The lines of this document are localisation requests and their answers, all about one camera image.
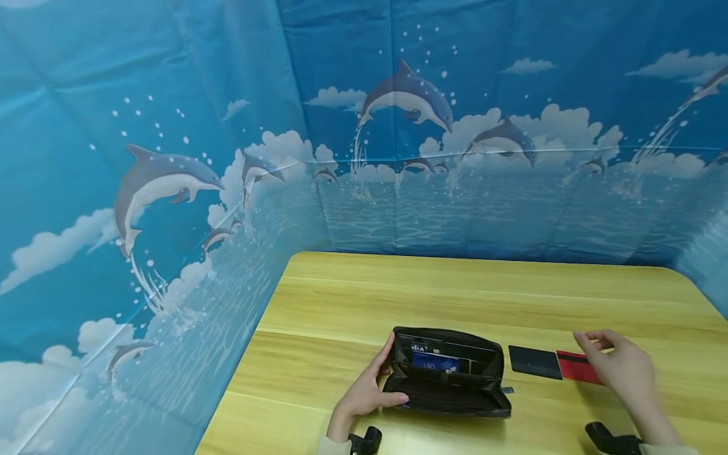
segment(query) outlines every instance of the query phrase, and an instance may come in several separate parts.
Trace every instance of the blue backdrop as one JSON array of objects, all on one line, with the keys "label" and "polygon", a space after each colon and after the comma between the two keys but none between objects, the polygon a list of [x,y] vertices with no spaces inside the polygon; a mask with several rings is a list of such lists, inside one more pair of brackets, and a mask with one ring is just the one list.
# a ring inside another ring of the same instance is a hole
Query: blue backdrop
[{"label": "blue backdrop", "polygon": [[0,0],[0,454],[192,453],[301,250],[667,266],[728,315],[727,21]]}]

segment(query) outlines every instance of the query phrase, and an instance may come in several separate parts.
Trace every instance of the black card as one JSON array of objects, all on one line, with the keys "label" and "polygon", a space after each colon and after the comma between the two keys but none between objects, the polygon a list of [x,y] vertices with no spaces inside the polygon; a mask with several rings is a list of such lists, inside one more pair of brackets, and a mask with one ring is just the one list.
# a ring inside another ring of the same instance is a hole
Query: black card
[{"label": "black card", "polygon": [[555,352],[508,346],[510,366],[514,371],[545,378],[562,379]]}]

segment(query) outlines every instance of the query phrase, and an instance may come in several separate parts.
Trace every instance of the open wallet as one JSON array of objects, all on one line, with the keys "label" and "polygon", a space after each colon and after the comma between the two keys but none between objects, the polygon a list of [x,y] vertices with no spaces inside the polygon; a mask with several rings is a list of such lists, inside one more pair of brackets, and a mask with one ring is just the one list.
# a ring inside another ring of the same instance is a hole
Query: open wallet
[{"label": "open wallet", "polygon": [[395,327],[392,375],[384,392],[403,392],[398,408],[430,414],[510,417],[501,391],[505,359],[498,343],[468,333]]}]

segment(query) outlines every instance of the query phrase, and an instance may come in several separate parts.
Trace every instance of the hand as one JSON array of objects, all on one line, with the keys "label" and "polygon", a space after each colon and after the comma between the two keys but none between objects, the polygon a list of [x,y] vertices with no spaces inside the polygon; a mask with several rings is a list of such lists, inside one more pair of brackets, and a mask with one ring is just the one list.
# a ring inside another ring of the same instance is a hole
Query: hand
[{"label": "hand", "polygon": [[[657,403],[657,379],[652,358],[632,341],[614,331],[574,332],[579,347],[599,379],[625,406]],[[602,352],[614,348],[609,354]]]},{"label": "hand", "polygon": [[656,446],[681,446],[682,439],[662,412],[652,358],[615,331],[574,332],[574,339],[599,379],[622,401],[642,439]]},{"label": "hand", "polygon": [[339,400],[333,410],[326,436],[337,443],[349,440],[349,431],[357,416],[365,416],[377,408],[391,408],[409,401],[403,393],[383,393],[379,391],[376,383],[377,377],[391,372],[387,365],[387,358],[392,345],[395,343],[394,333],[371,363],[364,368],[354,384]]}]

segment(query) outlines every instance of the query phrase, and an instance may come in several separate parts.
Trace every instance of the blue card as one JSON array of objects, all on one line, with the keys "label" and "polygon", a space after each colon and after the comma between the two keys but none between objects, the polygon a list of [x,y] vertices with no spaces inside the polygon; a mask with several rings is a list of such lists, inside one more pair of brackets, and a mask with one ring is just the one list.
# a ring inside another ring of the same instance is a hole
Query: blue card
[{"label": "blue card", "polygon": [[456,357],[448,357],[446,355],[413,351],[412,364],[423,368],[429,368],[431,370],[457,373],[459,370],[460,359]]}]

